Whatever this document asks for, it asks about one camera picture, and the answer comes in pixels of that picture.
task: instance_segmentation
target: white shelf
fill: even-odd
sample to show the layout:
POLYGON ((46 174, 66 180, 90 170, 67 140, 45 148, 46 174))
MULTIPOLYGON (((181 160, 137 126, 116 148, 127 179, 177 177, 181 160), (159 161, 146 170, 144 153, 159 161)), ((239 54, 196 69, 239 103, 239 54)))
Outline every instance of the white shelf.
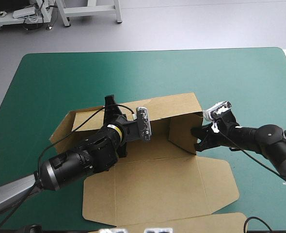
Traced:
MULTIPOLYGON (((45 1, 42 11, 47 11, 48 17, 47 18, 44 17, 44 23, 49 23, 51 20, 51 14, 54 8, 51 7, 49 10, 46 10, 46 7, 48 7, 48 1, 45 1)), ((8 12, 5 17, 0 17, 0 27, 3 25, 22 24, 23 22, 24 22, 23 19, 13 18, 13 12, 8 12)), ((42 22, 43 22, 42 16, 39 16, 38 21, 36 23, 42 23, 42 22)))

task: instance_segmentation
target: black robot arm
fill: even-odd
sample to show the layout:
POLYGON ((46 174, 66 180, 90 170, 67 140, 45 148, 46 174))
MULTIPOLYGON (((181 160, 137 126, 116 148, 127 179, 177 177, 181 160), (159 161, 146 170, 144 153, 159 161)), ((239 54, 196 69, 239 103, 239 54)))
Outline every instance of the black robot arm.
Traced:
POLYGON ((254 151, 268 159, 286 180, 286 130, 283 131, 277 125, 241 127, 231 112, 231 104, 227 101, 204 111, 204 117, 212 123, 191 129, 192 135, 201 140, 195 144, 197 151, 218 146, 229 147, 232 151, 254 151))
POLYGON ((134 120, 127 120, 113 96, 105 97, 105 112, 101 129, 41 166, 39 187, 58 190, 83 176, 109 170, 118 157, 126 157, 127 142, 149 141, 151 128, 147 109, 138 107, 134 120))
MULTIPOLYGON (((123 106, 132 111, 133 120, 128 120, 118 106, 123 105, 116 104, 113 95, 106 96, 101 129, 73 148, 39 163, 39 169, 34 174, 0 186, 0 214, 12 209, 0 227, 25 199, 46 189, 58 190, 81 177, 107 171, 117 163, 119 157, 127 155, 127 142, 150 140, 147 109, 138 107, 135 114, 123 106)), ((53 144, 44 149, 41 156, 51 146, 53 144)))

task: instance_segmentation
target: green table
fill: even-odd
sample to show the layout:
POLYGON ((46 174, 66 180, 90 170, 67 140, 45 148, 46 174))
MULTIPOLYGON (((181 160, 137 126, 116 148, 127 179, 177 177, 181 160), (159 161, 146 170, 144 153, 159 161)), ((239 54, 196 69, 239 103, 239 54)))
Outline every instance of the green table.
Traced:
MULTIPOLYGON (((0 107, 0 185, 36 170, 39 153, 68 111, 102 105, 108 94, 127 102, 184 92, 195 92, 203 109, 231 101, 243 126, 286 129, 286 57, 279 48, 28 54, 0 107)), ((243 212, 286 229, 286 186, 279 178, 241 152, 216 148, 199 155, 229 161, 237 181, 239 200, 218 213, 243 212)), ((103 227, 83 219, 82 193, 83 180, 45 191, 3 228, 103 227)), ((250 224, 254 229, 264 227, 250 224)))

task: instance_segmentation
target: cardboard box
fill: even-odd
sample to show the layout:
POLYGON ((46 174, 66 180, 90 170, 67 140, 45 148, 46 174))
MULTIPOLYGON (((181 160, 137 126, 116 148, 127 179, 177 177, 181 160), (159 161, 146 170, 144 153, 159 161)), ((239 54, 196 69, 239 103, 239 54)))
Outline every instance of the cardboard box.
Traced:
MULTIPOLYGON (((241 232, 242 214, 210 215, 239 197, 229 164, 223 160, 194 156, 197 141, 190 129, 202 125, 202 110, 194 93, 140 100, 124 105, 149 111, 150 143, 127 144, 127 157, 108 172, 88 177, 84 182, 83 217, 87 220, 143 232, 145 227, 174 226, 178 232, 193 232, 192 225, 221 226, 226 232, 241 232)), ((50 138, 56 141, 80 125, 96 109, 68 113, 50 138)), ((130 118, 130 113, 121 108, 130 118)), ((96 132, 104 112, 56 146, 57 152, 96 132)))

